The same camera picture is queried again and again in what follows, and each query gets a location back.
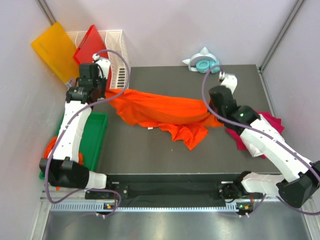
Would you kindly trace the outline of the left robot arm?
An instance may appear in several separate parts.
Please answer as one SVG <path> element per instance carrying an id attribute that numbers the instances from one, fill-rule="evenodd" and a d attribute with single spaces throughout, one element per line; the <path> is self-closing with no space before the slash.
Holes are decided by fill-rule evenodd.
<path id="1" fill-rule="evenodd" d="M 102 198 L 109 198 L 114 191 L 107 176 L 95 173 L 80 163 L 80 144 L 88 117 L 92 112 L 91 103 L 104 98 L 110 71 L 108 59 L 95 60 L 79 65 L 76 85 L 66 92 L 65 110 L 56 139 L 57 146 L 50 153 L 52 160 L 41 159 L 42 172 L 48 170 L 48 182 L 54 187 L 96 189 Z"/>

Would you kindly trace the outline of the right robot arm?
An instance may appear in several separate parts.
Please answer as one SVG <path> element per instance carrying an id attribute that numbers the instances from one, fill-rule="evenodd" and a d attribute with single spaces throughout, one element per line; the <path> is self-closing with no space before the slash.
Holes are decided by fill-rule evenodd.
<path id="1" fill-rule="evenodd" d="M 209 112 L 256 147 L 280 171 L 280 174 L 258 174 L 243 171 L 233 182 L 239 198 L 250 193 L 273 195 L 299 209 L 320 187 L 320 163 L 312 162 L 294 151 L 267 120 L 251 107 L 238 106 L 232 91 L 223 85 L 209 91 Z"/>

